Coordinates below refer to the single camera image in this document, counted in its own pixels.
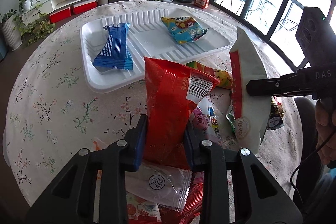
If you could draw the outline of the person right hand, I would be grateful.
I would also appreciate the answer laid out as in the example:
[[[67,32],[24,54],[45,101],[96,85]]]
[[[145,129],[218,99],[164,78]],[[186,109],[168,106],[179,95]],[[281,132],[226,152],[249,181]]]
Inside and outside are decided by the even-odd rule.
[[[334,132],[335,129],[335,111],[331,118],[329,113],[324,109],[320,100],[315,104],[315,120],[316,129],[318,132],[318,144],[316,148],[319,148],[322,143]],[[328,165],[331,161],[335,161],[336,155],[336,140],[335,135],[318,151],[318,155],[324,165]]]

